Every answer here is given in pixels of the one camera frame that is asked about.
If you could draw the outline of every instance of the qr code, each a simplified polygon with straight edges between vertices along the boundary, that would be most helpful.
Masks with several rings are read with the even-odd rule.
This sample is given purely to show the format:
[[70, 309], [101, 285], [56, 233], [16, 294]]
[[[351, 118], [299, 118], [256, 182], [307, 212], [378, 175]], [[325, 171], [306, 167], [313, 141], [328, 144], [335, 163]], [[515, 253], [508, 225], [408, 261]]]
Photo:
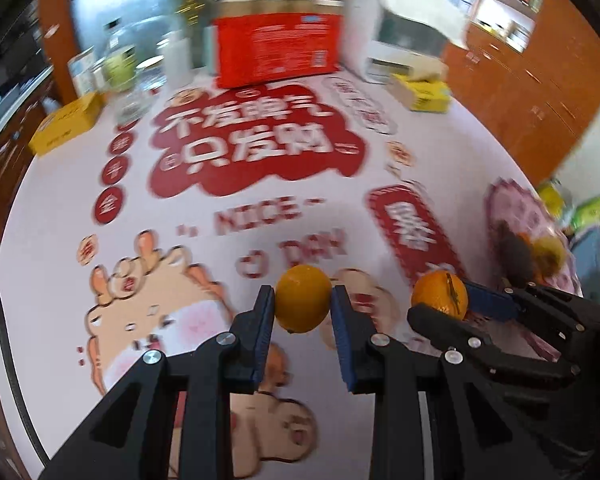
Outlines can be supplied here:
[[327, 66], [327, 51], [316, 50], [314, 52], [314, 62], [311, 66]]

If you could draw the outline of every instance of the white bottle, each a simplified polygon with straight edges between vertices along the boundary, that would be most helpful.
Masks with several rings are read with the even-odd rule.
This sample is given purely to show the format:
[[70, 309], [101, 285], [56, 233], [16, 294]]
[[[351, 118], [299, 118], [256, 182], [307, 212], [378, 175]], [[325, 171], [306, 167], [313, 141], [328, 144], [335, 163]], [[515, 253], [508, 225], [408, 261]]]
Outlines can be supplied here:
[[162, 56], [164, 75], [167, 86], [176, 90], [189, 85], [193, 81], [191, 71], [191, 46], [189, 38], [181, 30], [168, 32], [165, 41], [158, 44], [158, 54]]

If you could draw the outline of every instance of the orange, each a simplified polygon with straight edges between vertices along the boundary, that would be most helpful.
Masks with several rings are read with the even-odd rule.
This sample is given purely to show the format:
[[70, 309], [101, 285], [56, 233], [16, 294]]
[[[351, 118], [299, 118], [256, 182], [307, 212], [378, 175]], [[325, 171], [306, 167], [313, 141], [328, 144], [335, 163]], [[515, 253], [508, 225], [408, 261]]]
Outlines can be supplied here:
[[320, 325], [330, 307], [331, 280], [316, 267], [291, 267], [276, 285], [276, 319], [290, 333], [304, 333]]
[[411, 293], [411, 306], [426, 303], [440, 312], [464, 319], [469, 297], [464, 283], [446, 270], [434, 270], [420, 277]]

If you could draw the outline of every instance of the white machine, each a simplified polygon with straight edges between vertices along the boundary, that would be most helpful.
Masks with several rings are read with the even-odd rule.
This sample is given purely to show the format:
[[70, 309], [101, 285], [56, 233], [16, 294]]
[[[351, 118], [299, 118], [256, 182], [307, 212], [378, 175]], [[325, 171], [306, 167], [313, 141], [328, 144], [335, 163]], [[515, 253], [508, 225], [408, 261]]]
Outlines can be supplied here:
[[446, 74], [447, 41], [466, 48], [467, 17], [448, 0], [346, 0], [340, 59], [369, 82]]

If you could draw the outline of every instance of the yellow box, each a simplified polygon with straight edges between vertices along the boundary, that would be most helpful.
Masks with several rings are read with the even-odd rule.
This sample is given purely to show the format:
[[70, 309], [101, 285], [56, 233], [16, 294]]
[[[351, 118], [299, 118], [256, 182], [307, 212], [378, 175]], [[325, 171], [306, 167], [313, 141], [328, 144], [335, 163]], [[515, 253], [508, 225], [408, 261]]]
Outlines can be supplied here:
[[444, 81], [409, 81], [409, 78], [392, 74], [387, 90], [409, 110], [445, 114], [451, 102], [451, 92]]
[[102, 110], [100, 94], [92, 92], [47, 116], [29, 141], [31, 151], [44, 155], [68, 140], [91, 130]]

